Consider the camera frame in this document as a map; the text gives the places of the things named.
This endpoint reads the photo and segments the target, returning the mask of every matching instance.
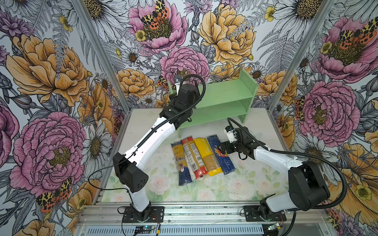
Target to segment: spaghetti package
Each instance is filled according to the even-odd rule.
[[[192,178],[185,160],[183,143],[178,141],[176,143],[172,143],[171,146],[173,153],[175,154],[175,162],[178,170],[178,185],[183,186],[187,183],[191,183]]]
[[[214,176],[216,174],[222,173],[222,168],[220,167],[217,158],[211,151],[211,147],[206,138],[196,138],[194,139],[194,143],[201,154],[203,163],[205,164],[206,170],[209,172],[209,175]]]
[[[234,164],[232,163],[231,159],[228,157],[227,153],[223,155],[218,149],[218,146],[220,144],[218,136],[217,135],[208,136],[208,141],[209,141],[212,151],[214,152],[214,155],[219,161],[219,164],[220,164],[220,167],[222,168],[223,173],[228,174],[235,171]]]
[[[201,155],[193,141],[192,137],[187,137],[182,140],[185,155],[193,168],[195,178],[199,179],[206,175],[208,172],[205,169],[205,165],[202,161]]]

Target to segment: black mounting plate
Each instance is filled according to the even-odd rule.
[[[151,214],[154,214],[158,218],[159,223],[163,222],[164,207],[151,206]],[[122,218],[122,223],[155,223],[156,224],[156,220],[153,217],[149,216],[145,222],[138,221],[135,217],[133,207],[129,206],[125,208],[125,215]]]
[[[265,221],[263,220],[261,217],[260,217],[260,212],[258,211],[259,210],[259,207],[258,205],[254,205],[254,206],[244,206],[244,210],[245,210],[245,220],[247,222],[260,222],[260,221],[264,221],[266,222],[267,224],[269,224],[269,221]],[[283,211],[280,211],[280,212],[276,212],[276,213],[273,213],[271,215],[268,215],[268,219],[272,219],[272,221],[281,221],[281,217],[282,217],[282,220],[283,221],[286,221],[286,216],[285,216],[285,213]]]

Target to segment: blue spaghetti package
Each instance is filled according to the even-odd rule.
[[[178,185],[183,186],[187,183],[191,183],[192,178],[185,160],[183,143],[178,141],[176,143],[172,143],[171,146],[173,153],[175,154],[175,162],[178,170]]]
[[[211,146],[212,151],[214,152],[214,155],[218,159],[218,162],[220,164],[220,167],[222,168],[223,173],[228,174],[235,171],[234,164],[232,163],[231,159],[228,157],[227,153],[223,155],[218,149],[218,145],[220,144],[218,136],[216,134],[211,135],[211,136],[208,136],[207,139]]]

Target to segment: floral table surface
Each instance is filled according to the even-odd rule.
[[[158,114],[159,111],[134,110],[125,139],[130,140],[130,136],[132,136],[133,139],[139,140],[138,137],[134,136],[143,136],[144,132],[141,132],[141,127],[145,126],[143,130],[149,129],[147,124],[151,123],[152,125],[155,117],[157,117],[155,114],[144,113]],[[253,116],[248,116],[245,125],[259,140],[270,144],[271,148],[282,150],[265,109],[253,108],[252,113]],[[190,131],[183,129],[182,138],[186,137],[185,132],[190,132],[193,138],[203,137],[206,134],[212,135],[215,132],[221,142],[225,141],[227,138],[223,134],[223,128],[226,127],[226,123],[226,121],[211,122],[206,125],[190,127]],[[151,202],[257,201],[267,195],[281,193],[288,189],[288,182],[283,174],[251,158],[240,160],[236,153],[230,155],[235,166],[234,172],[228,175],[221,173],[215,176],[205,176],[200,180],[195,180],[194,173],[190,169],[193,182],[185,186],[178,186],[178,171],[170,146],[170,143],[175,140],[179,140],[179,138],[174,135],[168,137],[152,154],[144,170],[149,176],[146,192]],[[106,188],[120,187],[123,187],[123,185],[112,169]],[[130,201],[125,190],[103,191],[100,195],[102,197],[98,200],[101,202]]]

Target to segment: green wooden shelf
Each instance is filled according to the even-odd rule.
[[[179,129],[232,116],[238,116],[244,123],[258,87],[244,69],[240,71],[239,79],[206,84],[205,96],[193,109],[192,122],[183,123]],[[198,86],[200,93],[202,88],[202,85]],[[171,94],[176,92],[170,84],[169,91]]]

